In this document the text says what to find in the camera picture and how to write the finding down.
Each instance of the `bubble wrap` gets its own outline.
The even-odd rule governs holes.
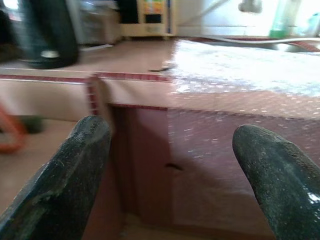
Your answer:
[[[256,236],[272,232],[232,150],[234,130],[255,124],[320,164],[317,56],[178,41],[169,75],[173,220]]]

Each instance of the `tiled surface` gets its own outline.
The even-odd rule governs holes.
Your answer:
[[[171,57],[174,40],[122,41],[113,47],[81,52],[78,63],[48,70],[31,69],[18,60],[0,64],[1,74],[83,78],[95,72],[147,74]]]
[[[14,154],[0,154],[0,214],[36,171],[56,152],[75,122],[45,120],[45,129],[29,134],[26,146]]]
[[[0,79],[0,102],[13,115],[78,121],[90,114],[86,84]]]

